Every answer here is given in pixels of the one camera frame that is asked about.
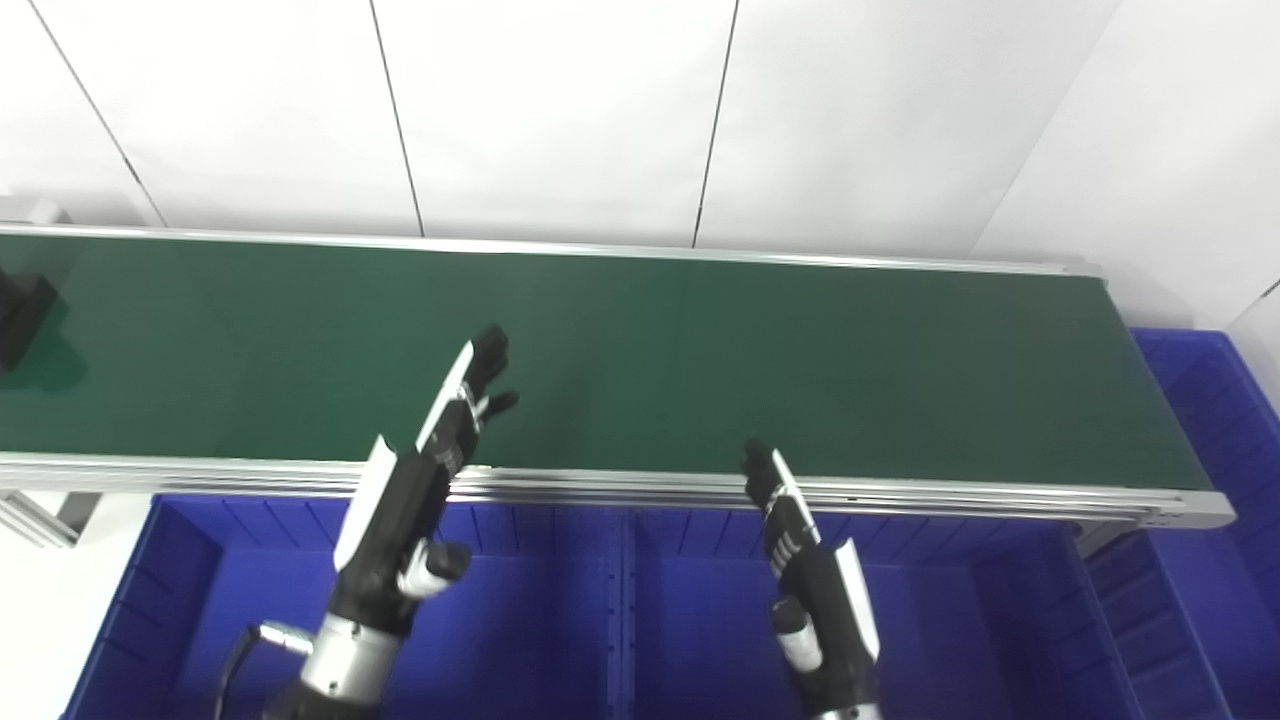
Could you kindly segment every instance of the blue plastic bin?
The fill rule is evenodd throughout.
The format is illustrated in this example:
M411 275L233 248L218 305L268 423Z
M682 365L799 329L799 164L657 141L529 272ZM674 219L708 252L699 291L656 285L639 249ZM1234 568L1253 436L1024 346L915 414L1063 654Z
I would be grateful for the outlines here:
M343 510L157 498L67 716L207 717L246 624L319 623ZM888 717L1138 717L1065 528L819 521L865 557ZM768 629L759 525L753 512L451 505L442 534L477 557L422 609L385 716L799 717ZM256 717L298 666L255 651L229 715Z
M1280 720L1280 421L1222 333L1134 337L1239 515L1091 559L1134 692L1148 720Z

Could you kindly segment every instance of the robotic arm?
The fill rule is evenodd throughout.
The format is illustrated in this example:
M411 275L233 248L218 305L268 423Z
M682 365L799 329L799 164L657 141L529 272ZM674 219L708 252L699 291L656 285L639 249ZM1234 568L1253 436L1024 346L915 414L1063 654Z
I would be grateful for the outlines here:
M822 544L809 505L782 454L746 443L746 495L764 515L769 568L781 597L769 621L791 683L812 720L879 720L879 637L852 541Z
M460 543L431 537L449 482L475 452L485 423L516 404L515 393L484 395L507 366L507 337L489 328L468 342L445 377L413 447L374 442L334 547L338 579L297 680L266 720L375 720L383 689L419 605L458 580L471 561ZM261 639L275 637L269 624Z

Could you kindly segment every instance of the white wall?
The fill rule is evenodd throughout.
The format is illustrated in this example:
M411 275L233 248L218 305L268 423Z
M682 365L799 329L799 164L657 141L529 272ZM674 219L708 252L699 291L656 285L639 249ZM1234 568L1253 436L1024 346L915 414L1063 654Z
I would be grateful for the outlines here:
M52 200L78 223L159 223L26 0L0 0L0 195Z
M1280 287L1254 302L1226 332L1271 400L1271 407L1280 413Z
M0 188L77 222L1280 278L1270 0L33 1L87 96L0 0Z
M426 234L687 246L733 0L378 0Z
M1096 263L1137 324L1280 278L1280 4L1125 0L974 247Z
M699 247L964 258L1117 0L741 0Z
M170 225L419 234L367 3L36 6Z

